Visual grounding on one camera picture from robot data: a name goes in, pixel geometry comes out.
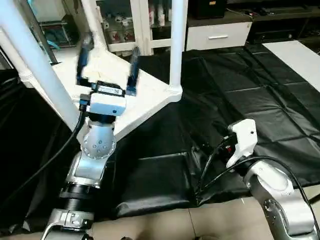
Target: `glass cabinet door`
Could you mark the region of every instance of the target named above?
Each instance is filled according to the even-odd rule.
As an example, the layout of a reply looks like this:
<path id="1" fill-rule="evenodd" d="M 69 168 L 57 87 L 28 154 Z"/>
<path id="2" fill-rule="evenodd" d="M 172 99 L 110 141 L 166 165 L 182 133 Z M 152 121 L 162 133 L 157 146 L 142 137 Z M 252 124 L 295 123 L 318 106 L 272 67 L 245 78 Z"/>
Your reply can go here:
<path id="1" fill-rule="evenodd" d="M 173 0 L 141 0 L 142 29 L 147 55 L 169 52 L 171 46 L 171 23 Z M 184 11 L 184 27 L 187 24 L 188 0 L 181 6 Z"/>
<path id="2" fill-rule="evenodd" d="M 14 0 L 31 33 L 52 63 L 79 54 L 88 29 L 81 0 Z"/>
<path id="3" fill-rule="evenodd" d="M 138 0 L 96 0 L 99 6 L 102 29 L 110 52 L 119 57 L 131 55 L 138 43 L 139 1 Z"/>

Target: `bottle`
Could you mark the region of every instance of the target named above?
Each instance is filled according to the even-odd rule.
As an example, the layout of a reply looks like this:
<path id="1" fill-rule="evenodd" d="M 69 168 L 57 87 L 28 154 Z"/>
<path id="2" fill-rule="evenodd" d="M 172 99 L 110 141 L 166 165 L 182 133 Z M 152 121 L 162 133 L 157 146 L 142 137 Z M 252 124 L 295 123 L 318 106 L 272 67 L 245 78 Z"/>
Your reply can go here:
<path id="1" fill-rule="evenodd" d="M 172 9 L 171 9 L 171 7 L 168 10 L 168 21 L 172 22 Z"/>
<path id="2" fill-rule="evenodd" d="M 149 5 L 149 24 L 150 26 L 155 24 L 155 6 L 153 4 Z"/>
<path id="3" fill-rule="evenodd" d="M 158 5 L 158 23 L 161 27 L 166 24 L 166 16 L 162 2 L 160 2 Z"/>
<path id="4" fill-rule="evenodd" d="M 135 41 L 134 23 L 132 17 L 126 17 L 122 20 L 124 41 L 126 43 Z"/>

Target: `white metal pole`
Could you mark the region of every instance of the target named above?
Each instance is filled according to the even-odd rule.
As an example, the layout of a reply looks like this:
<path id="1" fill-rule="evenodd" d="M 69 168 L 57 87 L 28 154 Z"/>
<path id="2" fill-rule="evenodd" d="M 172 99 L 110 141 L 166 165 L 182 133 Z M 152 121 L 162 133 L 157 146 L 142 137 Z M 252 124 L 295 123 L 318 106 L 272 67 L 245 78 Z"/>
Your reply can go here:
<path id="1" fill-rule="evenodd" d="M 88 22 L 90 31 L 93 34 L 94 48 L 97 50 L 107 50 L 107 44 L 102 32 L 101 24 L 98 21 L 97 9 L 95 8 L 95 0 L 81 0 L 84 14 Z"/>
<path id="2" fill-rule="evenodd" d="M 0 27 L 4 30 L 24 63 L 33 72 L 40 86 L 52 101 L 54 108 L 67 126 L 73 130 L 78 121 L 79 111 L 12 0 L 1 0 Z M 86 130 L 82 129 L 82 132 L 78 135 L 78 140 L 82 139 L 84 131 Z"/>
<path id="3" fill-rule="evenodd" d="M 184 41 L 184 0 L 172 0 L 169 91 L 181 98 L 181 63 Z"/>

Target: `shelf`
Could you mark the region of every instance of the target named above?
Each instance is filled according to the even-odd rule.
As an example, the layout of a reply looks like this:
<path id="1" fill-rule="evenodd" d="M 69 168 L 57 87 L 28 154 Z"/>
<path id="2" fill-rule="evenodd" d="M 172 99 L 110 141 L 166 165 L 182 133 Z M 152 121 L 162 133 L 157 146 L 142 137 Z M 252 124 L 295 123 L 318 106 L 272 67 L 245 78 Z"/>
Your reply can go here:
<path id="1" fill-rule="evenodd" d="M 301 37 L 298 39 L 301 43 L 320 43 L 320 36 L 308 36 L 308 37 Z"/>
<path id="2" fill-rule="evenodd" d="M 285 20 L 285 19 L 307 19 L 320 17 L 320 9 L 318 7 L 309 7 L 309 9 L 302 12 L 288 12 L 278 13 L 275 15 L 255 16 L 253 22 Z"/>
<path id="3" fill-rule="evenodd" d="M 154 23 L 150 26 L 151 29 L 158 29 L 158 28 L 166 28 L 166 27 L 171 27 L 171 22 L 170 21 L 166 21 L 164 23 L 164 26 L 160 26 L 158 23 Z"/>
<path id="4" fill-rule="evenodd" d="M 210 18 L 210 19 L 195 19 L 192 16 L 188 17 L 187 23 L 189 27 L 200 27 L 220 24 L 234 24 L 252 22 L 250 16 L 245 14 L 238 14 L 231 11 L 226 11 L 224 17 Z"/>
<path id="5" fill-rule="evenodd" d="M 279 0 L 227 0 L 227 4 L 256 4 L 256 3 L 262 3 L 262 2 L 275 2 Z"/>
<path id="6" fill-rule="evenodd" d="M 42 21 L 39 22 L 41 27 L 48 27 L 48 26 L 56 26 L 56 25 L 68 25 L 65 21 Z"/>

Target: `drawer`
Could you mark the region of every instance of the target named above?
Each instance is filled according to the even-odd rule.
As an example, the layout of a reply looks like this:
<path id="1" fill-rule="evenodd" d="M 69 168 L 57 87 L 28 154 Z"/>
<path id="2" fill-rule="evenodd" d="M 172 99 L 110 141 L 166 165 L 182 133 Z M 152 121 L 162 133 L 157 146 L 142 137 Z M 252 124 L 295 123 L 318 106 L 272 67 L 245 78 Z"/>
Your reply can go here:
<path id="1" fill-rule="evenodd" d="M 188 28 L 186 50 L 219 49 L 244 46 L 251 22 L 194 26 Z"/>

